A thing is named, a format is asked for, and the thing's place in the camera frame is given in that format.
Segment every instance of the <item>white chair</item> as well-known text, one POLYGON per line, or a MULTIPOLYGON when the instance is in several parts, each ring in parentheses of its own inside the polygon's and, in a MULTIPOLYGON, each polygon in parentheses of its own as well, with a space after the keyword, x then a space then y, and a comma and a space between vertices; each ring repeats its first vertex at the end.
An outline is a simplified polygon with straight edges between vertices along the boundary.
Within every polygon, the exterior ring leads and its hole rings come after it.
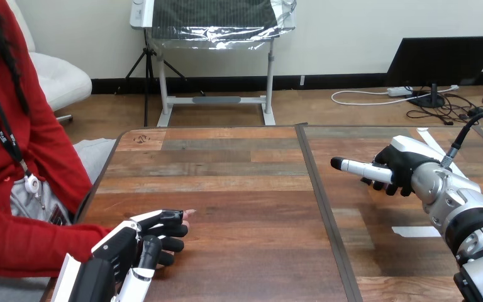
MULTIPOLYGON (((23 14, 15 0, 7 0, 8 6, 16 16, 19 27, 25 36, 30 59, 38 73, 38 80, 49 106, 56 111, 73 103, 82 101, 91 95, 92 83, 89 76, 67 61, 36 52, 34 39, 28 29, 23 14)), ((72 120, 66 115, 59 121, 72 120)))

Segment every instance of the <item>red sweater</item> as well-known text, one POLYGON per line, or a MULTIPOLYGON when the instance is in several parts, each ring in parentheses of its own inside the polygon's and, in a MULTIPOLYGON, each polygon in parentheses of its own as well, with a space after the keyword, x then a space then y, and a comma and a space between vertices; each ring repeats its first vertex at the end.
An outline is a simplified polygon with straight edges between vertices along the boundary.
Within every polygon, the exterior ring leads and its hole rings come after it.
MULTIPOLYGON (((25 39, 6 0, 0 0, 0 15, 21 74, 21 87, 30 107, 30 116, 21 109, 11 74, 0 59, 1 106, 29 170, 40 180, 48 181, 64 206, 75 213, 91 183, 45 100, 25 39)), ((57 276, 66 253, 79 261, 87 260, 91 247, 108 233, 107 229, 94 225, 56 226, 12 216, 11 188, 14 181, 22 177, 23 170, 0 144, 0 275, 57 276)))

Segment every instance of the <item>white wall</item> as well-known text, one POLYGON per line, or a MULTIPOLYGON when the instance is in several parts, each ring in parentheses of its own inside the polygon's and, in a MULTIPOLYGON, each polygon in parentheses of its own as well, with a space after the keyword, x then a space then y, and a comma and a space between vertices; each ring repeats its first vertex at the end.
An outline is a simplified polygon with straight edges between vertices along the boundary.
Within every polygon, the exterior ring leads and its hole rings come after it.
MULTIPOLYGON (((143 48, 131 0, 17 0, 38 52, 93 79, 120 78, 143 48)), ((483 35, 483 0, 297 0, 297 29, 277 40, 276 74, 386 72, 403 37, 483 35)), ((266 49, 169 51, 188 77, 261 76, 266 49)), ((143 63, 133 76, 144 76, 143 63)))

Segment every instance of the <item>black baseboard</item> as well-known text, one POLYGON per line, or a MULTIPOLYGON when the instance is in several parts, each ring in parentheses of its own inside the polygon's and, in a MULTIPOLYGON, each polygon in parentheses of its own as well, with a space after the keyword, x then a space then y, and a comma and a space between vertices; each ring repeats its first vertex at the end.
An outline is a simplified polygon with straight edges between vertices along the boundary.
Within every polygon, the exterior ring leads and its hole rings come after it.
MULTIPOLYGON (((273 90, 350 89, 384 87, 386 74, 327 74, 307 75, 301 86, 300 75, 278 75, 274 77, 273 90)), ((178 77, 167 78, 168 93, 183 92, 237 92, 264 91, 267 78, 263 77, 190 77, 186 81, 178 77)), ((145 92, 144 78, 93 79, 92 94, 142 94, 145 92)), ((474 85, 483 85, 483 73, 474 85)), ((149 93, 159 94, 158 79, 149 85, 149 93)))

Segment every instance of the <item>tripod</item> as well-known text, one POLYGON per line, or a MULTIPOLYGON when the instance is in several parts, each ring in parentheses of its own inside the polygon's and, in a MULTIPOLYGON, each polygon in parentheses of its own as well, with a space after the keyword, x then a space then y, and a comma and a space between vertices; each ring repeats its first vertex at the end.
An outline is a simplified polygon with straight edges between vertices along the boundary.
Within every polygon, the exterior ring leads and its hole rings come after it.
MULTIPOLYGON (((145 39, 145 47, 142 50, 142 54, 134 63, 134 66, 130 69, 128 74, 125 77, 126 84, 128 86, 128 81, 130 78, 130 75, 134 72, 138 64, 142 61, 143 57, 145 58, 145 116, 143 120, 143 126, 147 127, 148 125, 148 109, 149 109, 149 102, 148 102, 148 85, 149 84, 154 84, 154 75, 153 75, 153 63, 152 63, 152 56, 154 55, 155 57, 158 56, 157 52, 153 49, 150 48, 149 43, 147 42, 147 31, 144 29, 143 30, 143 37, 145 39)), ((169 69, 173 70, 181 80, 184 82, 188 83, 187 77, 185 77, 183 74, 181 74, 173 65, 169 64, 166 60, 163 60, 164 64, 169 67, 169 69)), ((206 96, 205 93, 202 90, 199 90, 201 93, 201 96, 206 96)))

